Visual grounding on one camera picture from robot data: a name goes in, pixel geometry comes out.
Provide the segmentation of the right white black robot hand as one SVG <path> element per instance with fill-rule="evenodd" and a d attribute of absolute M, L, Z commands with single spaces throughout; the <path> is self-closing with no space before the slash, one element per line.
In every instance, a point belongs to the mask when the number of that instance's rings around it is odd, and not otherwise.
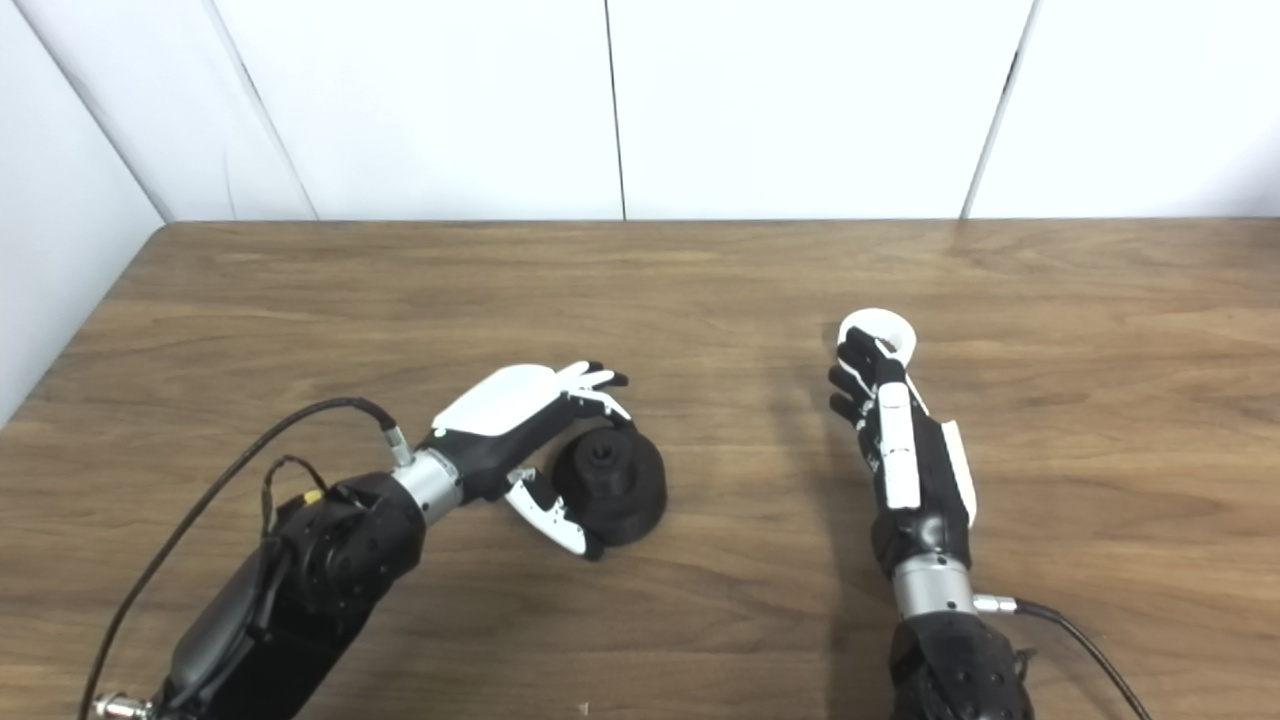
<path fill-rule="evenodd" d="M 828 379 L 831 409 L 850 424 L 876 497 L 870 547 L 892 577 L 910 559 L 943 555 L 972 566 L 977 491 L 956 421 L 938 421 L 906 366 L 858 327 L 844 332 Z"/>

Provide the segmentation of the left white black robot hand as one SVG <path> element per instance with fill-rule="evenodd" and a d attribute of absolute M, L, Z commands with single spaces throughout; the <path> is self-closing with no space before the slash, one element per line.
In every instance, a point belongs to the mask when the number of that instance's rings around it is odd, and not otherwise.
<path fill-rule="evenodd" d="M 504 500 L 535 530 L 594 562 L 603 555 L 600 541 L 552 479 L 526 461 L 580 421 L 603 419 L 616 429 L 634 429 L 634 418 L 609 392 L 627 383 L 626 375 L 594 361 L 559 370 L 503 366 L 435 416 L 422 448 L 454 473 L 460 505 Z"/>

